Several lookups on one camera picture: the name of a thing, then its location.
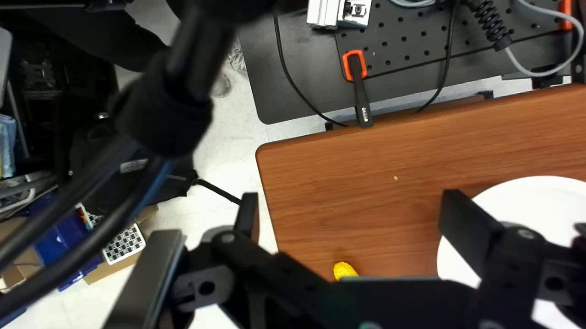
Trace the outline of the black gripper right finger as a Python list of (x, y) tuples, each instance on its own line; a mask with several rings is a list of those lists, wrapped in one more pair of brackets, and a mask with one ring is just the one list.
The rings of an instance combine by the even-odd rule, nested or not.
[(470, 287), (488, 281), (516, 279), (530, 270), (538, 233), (494, 219), (459, 190), (441, 195), (437, 228), (437, 274)]

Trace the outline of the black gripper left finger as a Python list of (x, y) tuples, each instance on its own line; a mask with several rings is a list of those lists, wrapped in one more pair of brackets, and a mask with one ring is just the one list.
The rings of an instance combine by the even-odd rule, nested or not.
[(318, 276), (283, 252), (270, 254), (258, 244), (258, 193), (245, 191), (234, 219), (228, 266), (234, 288), (270, 299), (311, 299), (318, 294)]

